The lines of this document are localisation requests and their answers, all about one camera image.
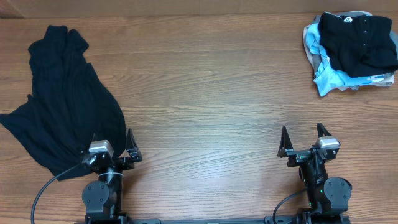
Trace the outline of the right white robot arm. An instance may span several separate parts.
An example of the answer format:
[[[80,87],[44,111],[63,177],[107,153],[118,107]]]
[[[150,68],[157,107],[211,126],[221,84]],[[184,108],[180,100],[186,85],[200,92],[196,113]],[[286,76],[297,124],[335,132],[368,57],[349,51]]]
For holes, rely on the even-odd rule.
[[[273,211],[272,221],[284,220],[296,224],[349,223],[349,217],[343,213],[348,210],[352,185],[341,177],[329,177],[325,163],[336,158],[340,142],[330,134],[324,125],[317,123],[318,139],[306,150],[293,148],[287,128],[282,127],[277,156],[287,158],[288,167],[298,167],[304,189],[283,199]],[[278,209],[286,201],[302,194],[307,194],[309,208],[301,208],[291,217],[278,217]]]

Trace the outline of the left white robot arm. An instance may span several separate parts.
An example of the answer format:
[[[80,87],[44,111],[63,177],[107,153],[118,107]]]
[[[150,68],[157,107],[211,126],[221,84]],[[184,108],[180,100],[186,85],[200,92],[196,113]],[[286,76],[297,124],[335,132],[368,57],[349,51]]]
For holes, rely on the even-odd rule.
[[[86,207],[85,223],[132,223],[122,211],[123,172],[132,170],[142,154],[131,129],[127,131],[126,157],[113,159],[113,148],[108,140],[92,141],[82,158],[83,166],[98,174],[98,180],[90,182],[82,192]]]

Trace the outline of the black t-shirt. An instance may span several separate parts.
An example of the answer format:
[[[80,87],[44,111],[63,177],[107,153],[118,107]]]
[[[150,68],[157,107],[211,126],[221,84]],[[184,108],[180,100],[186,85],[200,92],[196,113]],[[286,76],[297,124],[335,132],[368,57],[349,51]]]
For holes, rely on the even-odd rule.
[[[85,60],[88,47],[77,30],[48,26],[44,38],[28,48],[32,94],[1,115],[1,124],[59,180],[89,173],[81,165],[81,152],[93,137],[108,140],[115,159],[125,149],[123,112]]]

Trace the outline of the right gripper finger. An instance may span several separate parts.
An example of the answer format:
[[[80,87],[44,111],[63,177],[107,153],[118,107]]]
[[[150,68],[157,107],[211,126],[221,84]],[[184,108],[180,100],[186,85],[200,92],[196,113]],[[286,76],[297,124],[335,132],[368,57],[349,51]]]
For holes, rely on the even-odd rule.
[[[317,133],[318,137],[327,137],[331,136],[331,134],[327,131],[327,129],[322,125],[322,123],[317,123]]]
[[[285,126],[283,126],[282,132],[281,132],[279,152],[292,151],[293,149],[294,148],[292,146],[289,134],[287,132],[287,128]]]

